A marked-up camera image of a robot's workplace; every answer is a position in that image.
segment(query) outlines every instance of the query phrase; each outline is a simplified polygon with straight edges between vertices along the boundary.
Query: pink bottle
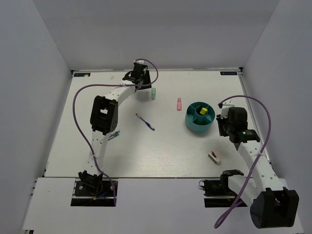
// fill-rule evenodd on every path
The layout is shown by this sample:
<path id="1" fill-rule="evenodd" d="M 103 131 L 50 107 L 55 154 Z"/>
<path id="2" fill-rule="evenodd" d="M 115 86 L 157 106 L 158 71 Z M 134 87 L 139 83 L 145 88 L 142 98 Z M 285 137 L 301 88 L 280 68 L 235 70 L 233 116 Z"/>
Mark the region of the pink bottle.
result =
<path id="1" fill-rule="evenodd" d="M 180 97 L 177 99 L 176 110 L 177 111 L 181 111 L 182 110 L 182 100 L 181 100 Z"/>

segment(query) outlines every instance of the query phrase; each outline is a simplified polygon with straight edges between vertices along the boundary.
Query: white robotic arm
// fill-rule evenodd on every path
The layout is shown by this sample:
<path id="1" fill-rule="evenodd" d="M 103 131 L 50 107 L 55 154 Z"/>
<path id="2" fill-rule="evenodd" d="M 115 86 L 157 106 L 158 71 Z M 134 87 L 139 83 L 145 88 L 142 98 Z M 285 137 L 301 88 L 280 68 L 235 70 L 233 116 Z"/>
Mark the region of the white robotic arm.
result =
<path id="1" fill-rule="evenodd" d="M 97 194 L 102 189 L 102 176 L 105 173 L 101 171 L 101 168 L 103 168 L 110 133 L 116 129 L 118 124 L 118 107 L 137 90 L 151 88 L 152 83 L 158 78 L 157 69 L 156 72 L 157 77 L 151 82 L 147 65 L 144 65 L 143 60 L 135 60 L 133 70 L 124 76 L 119 87 L 105 96 L 95 97 L 90 118 L 92 125 L 91 152 L 85 170 L 78 173 L 81 182 L 86 185 L 90 194 Z"/>
<path id="2" fill-rule="evenodd" d="M 131 94 L 134 94 L 136 92 L 135 86 L 126 86 L 127 84 L 133 84 L 131 81 L 126 80 L 123 83 L 121 83 L 122 87 L 115 88 L 112 92 L 105 95 L 105 98 L 108 100 L 115 100 L 118 103 L 118 107 L 122 104 L 122 102 L 127 99 Z M 103 132 L 95 130 L 92 131 L 92 148 L 94 149 L 95 157 L 97 159 L 98 166 L 100 168 L 103 168 L 104 163 L 104 155 L 106 150 L 106 145 L 108 142 L 108 138 L 110 136 L 110 132 L 107 132 L 105 135 Z M 88 164 L 85 168 L 85 170 L 91 174 L 91 175 L 99 175 L 101 174 L 94 162 L 94 157 L 92 155 L 92 152 L 90 152 L 89 158 L 88 158 Z"/>
<path id="3" fill-rule="evenodd" d="M 255 130 L 248 129 L 247 111 L 234 107 L 230 99 L 219 107 L 222 110 L 216 120 L 220 136 L 229 136 L 252 171 L 254 180 L 254 184 L 248 181 L 241 193 L 245 176 L 239 170 L 224 171 L 220 177 L 221 188 L 241 193 L 240 198 L 250 207 L 251 218 L 257 228 L 293 226 L 299 196 L 295 190 L 288 190 L 284 186 L 265 155 L 260 154 L 262 144 Z"/>

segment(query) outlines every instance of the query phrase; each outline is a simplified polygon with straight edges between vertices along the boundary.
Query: white table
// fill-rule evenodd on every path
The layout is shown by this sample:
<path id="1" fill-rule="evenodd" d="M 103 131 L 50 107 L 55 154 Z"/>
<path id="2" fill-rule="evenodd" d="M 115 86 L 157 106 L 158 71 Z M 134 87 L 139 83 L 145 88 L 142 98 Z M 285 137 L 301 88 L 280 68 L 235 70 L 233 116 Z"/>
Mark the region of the white table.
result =
<path id="1" fill-rule="evenodd" d="M 77 177 L 84 170 L 89 147 L 76 129 L 72 101 L 76 91 L 93 83 L 119 84 L 123 72 L 92 72 L 90 77 L 73 77 L 62 118 L 49 155 L 46 177 Z M 151 79 L 156 73 L 151 72 Z M 118 109 L 120 136 L 109 141 L 103 170 L 111 177 L 218 177 L 224 170 L 240 169 L 248 173 L 243 158 L 228 137 L 219 136 L 215 120 L 205 134 L 187 129 L 185 113 L 196 101 L 210 104 L 219 113 L 217 104 L 224 98 L 243 94 L 238 76 L 221 76 L 215 71 L 160 71 L 151 91 L 138 91 Z M 94 97 L 104 96 L 112 87 L 92 87 L 80 93 L 76 110 L 78 122 L 91 139 L 90 114 Z M 176 110 L 182 97 L 182 111 Z M 238 107 L 248 110 L 244 98 L 233 99 Z M 135 113 L 155 127 L 151 131 Z M 249 128 L 253 128 L 248 114 Z M 207 154 L 217 149 L 221 165 L 215 165 Z"/>

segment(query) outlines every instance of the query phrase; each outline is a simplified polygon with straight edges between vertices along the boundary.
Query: teal container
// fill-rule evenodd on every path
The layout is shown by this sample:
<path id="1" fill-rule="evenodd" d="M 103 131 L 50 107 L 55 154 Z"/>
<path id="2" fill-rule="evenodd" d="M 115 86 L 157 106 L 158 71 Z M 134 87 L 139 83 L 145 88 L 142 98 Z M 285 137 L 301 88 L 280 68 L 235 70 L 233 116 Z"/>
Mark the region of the teal container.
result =
<path id="1" fill-rule="evenodd" d="M 200 114 L 202 107 L 208 111 L 205 115 Z M 215 119 L 215 111 L 209 104 L 205 102 L 194 102 L 186 110 L 185 124 L 186 126 L 197 133 L 207 131 Z"/>

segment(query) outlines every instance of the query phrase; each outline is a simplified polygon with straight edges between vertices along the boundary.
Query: gray wall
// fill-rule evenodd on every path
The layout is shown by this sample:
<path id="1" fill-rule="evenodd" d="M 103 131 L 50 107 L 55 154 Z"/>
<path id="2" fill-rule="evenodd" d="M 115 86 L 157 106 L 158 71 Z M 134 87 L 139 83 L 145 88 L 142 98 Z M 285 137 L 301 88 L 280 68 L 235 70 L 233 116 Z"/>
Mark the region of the gray wall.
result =
<path id="1" fill-rule="evenodd" d="M 244 69 L 247 92 L 272 117 L 267 147 L 273 166 L 299 193 L 299 217 L 312 233 L 312 1 L 281 0 Z M 263 135 L 267 117 L 254 105 Z"/>
<path id="2" fill-rule="evenodd" d="M 0 232 L 20 233 L 70 71 L 31 0 L 0 1 Z"/>
<path id="3" fill-rule="evenodd" d="M 279 0 L 34 0 L 72 70 L 244 66 Z"/>

